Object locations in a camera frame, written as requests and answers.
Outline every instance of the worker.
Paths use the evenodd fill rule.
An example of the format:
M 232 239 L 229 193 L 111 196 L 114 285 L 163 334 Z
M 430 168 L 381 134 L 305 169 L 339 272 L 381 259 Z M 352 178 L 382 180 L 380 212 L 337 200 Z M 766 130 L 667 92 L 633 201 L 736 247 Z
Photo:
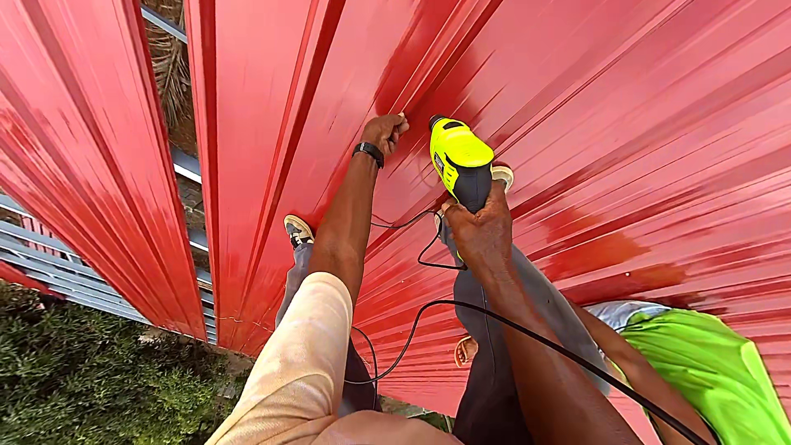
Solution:
M 304 221 L 286 217 L 295 265 L 287 276 L 277 329 L 237 406 L 207 443 L 640 443 L 578 365 L 464 310 L 456 312 L 460 320 L 487 346 L 473 361 L 456 414 L 456 437 L 421 420 L 378 412 L 373 384 L 344 385 L 344 379 L 369 378 L 349 341 L 352 313 L 378 169 L 408 128 L 403 114 L 379 116 L 365 125 L 315 237 Z M 469 268 L 456 280 L 455 299 L 477 299 L 475 304 L 578 354 L 598 356 L 566 301 L 545 292 L 545 278 L 532 295 L 536 289 L 531 279 L 525 282 L 524 255 L 512 247 L 503 181 L 492 181 L 485 207 L 475 215 L 459 204 L 443 208 L 444 241 Z
M 573 307 L 626 382 L 709 443 L 791 443 L 757 347 L 719 318 L 630 300 Z M 665 445 L 689 443 L 650 419 Z

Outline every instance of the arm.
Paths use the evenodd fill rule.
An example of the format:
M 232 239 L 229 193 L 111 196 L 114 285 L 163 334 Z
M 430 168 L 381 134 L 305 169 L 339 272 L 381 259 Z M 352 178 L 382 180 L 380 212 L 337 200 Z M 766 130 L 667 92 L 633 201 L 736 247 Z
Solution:
M 651 363 L 628 341 L 606 323 L 571 302 L 574 312 L 590 332 L 604 354 L 621 369 L 632 388 L 671 416 L 685 424 L 709 443 L 716 443 L 706 424 L 676 388 L 667 383 Z M 673 427 L 650 414 L 666 445 L 688 445 L 690 442 Z
M 483 285 L 494 312 L 559 343 L 511 269 L 511 216 L 502 183 L 493 181 L 476 215 L 443 206 L 459 255 Z M 525 423 L 536 443 L 640 443 L 626 421 L 574 362 L 505 328 Z
M 403 116 L 370 120 L 362 140 L 387 155 Z M 215 443 L 304 442 L 337 419 L 354 303 L 362 282 L 377 165 L 355 154 L 319 226 L 308 275 L 264 345 L 237 406 L 211 436 Z
M 379 116 L 365 125 L 361 142 L 376 145 L 386 157 L 396 150 L 400 134 L 408 129 L 403 113 Z M 346 177 L 319 225 L 308 266 L 308 273 L 329 272 L 340 278 L 349 289 L 352 307 L 362 284 L 377 171 L 370 155 L 356 153 L 351 158 Z

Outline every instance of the pants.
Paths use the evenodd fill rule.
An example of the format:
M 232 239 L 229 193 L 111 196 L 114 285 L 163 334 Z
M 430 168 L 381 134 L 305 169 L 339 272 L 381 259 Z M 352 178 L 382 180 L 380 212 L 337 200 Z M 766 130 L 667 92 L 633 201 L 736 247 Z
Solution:
M 443 219 L 441 240 L 448 246 L 457 264 L 456 245 L 449 237 L 450 228 Z M 523 254 L 512 247 L 513 266 L 536 310 L 554 330 L 563 346 L 579 356 L 606 369 L 604 361 L 588 331 L 571 309 L 566 298 Z M 313 244 L 302 244 L 294 250 L 294 267 L 286 277 L 286 296 L 278 309 L 275 327 L 280 324 L 302 280 L 308 275 L 308 262 Z M 483 287 L 470 271 L 459 271 L 453 285 L 453 299 L 491 309 Z M 498 321 L 468 308 L 457 307 L 456 316 L 467 332 L 478 342 L 478 353 L 472 360 L 467 388 L 459 403 L 453 435 L 467 445 L 478 443 L 531 443 L 530 432 L 524 424 L 517 388 L 511 372 L 511 359 L 505 346 L 502 326 Z M 594 384 L 606 393 L 608 384 L 589 375 Z M 370 378 L 365 364 L 351 340 L 346 357 L 346 379 L 362 381 Z M 351 385 L 344 383 L 340 416 L 363 409 L 381 411 L 372 383 Z
M 308 262 L 313 253 L 313 244 L 305 243 L 300 244 L 294 250 L 294 267 L 289 270 L 286 275 L 286 295 L 283 297 L 283 303 L 280 304 L 278 314 L 274 319 L 274 327 L 277 329 L 283 315 L 286 314 L 286 309 L 289 308 L 294 294 L 297 293 L 302 280 L 308 276 Z M 368 369 L 365 367 L 362 358 L 357 354 L 354 349 L 351 339 L 349 339 L 349 352 L 346 354 L 346 380 L 352 382 L 362 382 L 368 380 L 371 376 L 368 374 Z M 338 416 L 343 417 L 347 414 L 354 413 L 355 411 L 362 411 L 363 409 L 373 409 L 381 412 L 382 406 L 379 402 L 376 388 L 373 383 L 366 383 L 365 385 L 353 385 L 351 383 L 343 383 L 343 398 L 341 399 L 341 406 L 338 411 Z
M 461 265 L 445 219 L 442 226 L 442 243 L 448 246 L 456 264 Z M 561 344 L 606 370 L 598 347 L 563 294 L 515 245 L 511 249 L 511 261 L 525 292 Z M 483 287 L 469 270 L 459 271 L 453 284 L 453 299 L 491 310 Z M 478 353 L 472 360 L 467 388 L 456 412 L 453 435 L 466 445 L 532 443 L 513 381 L 511 358 L 503 337 L 504 327 L 499 321 L 466 307 L 457 306 L 456 316 L 478 342 Z M 588 376 L 602 392 L 606 394 L 609 391 L 605 381 L 593 374 L 588 373 Z

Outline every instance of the drill label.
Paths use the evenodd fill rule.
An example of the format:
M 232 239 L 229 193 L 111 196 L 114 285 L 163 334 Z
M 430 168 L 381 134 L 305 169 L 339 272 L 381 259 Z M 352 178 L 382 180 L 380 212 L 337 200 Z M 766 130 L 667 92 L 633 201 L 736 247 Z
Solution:
M 445 172 L 445 164 L 442 163 L 442 159 L 440 159 L 439 154 L 434 154 L 434 163 L 437 164 L 437 168 L 440 170 L 440 175 Z

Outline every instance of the forearm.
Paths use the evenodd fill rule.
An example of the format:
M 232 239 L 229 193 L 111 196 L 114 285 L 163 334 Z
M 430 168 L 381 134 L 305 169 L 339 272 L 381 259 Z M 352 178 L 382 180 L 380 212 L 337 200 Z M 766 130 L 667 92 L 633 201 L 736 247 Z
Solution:
M 329 272 L 340 278 L 349 289 L 352 306 L 357 302 L 362 283 L 376 180 L 374 159 L 365 153 L 355 154 L 319 225 L 308 265 L 309 273 Z
M 482 280 L 495 312 L 559 343 L 511 271 Z M 505 328 L 525 422 L 537 443 L 640 443 L 579 365 L 543 344 Z
M 636 348 L 608 326 L 607 323 L 596 318 L 587 310 L 574 303 L 571 303 L 571 307 L 577 313 L 588 332 L 590 332 L 593 341 L 599 345 L 599 348 L 613 363 L 618 365 L 633 390 L 680 420 L 682 424 L 691 428 L 692 431 L 709 443 L 715 443 L 711 432 L 689 401 L 676 388 L 665 381 Z M 659 434 L 662 436 L 665 445 L 690 443 L 673 427 L 653 414 L 651 414 L 651 417 L 657 424 Z

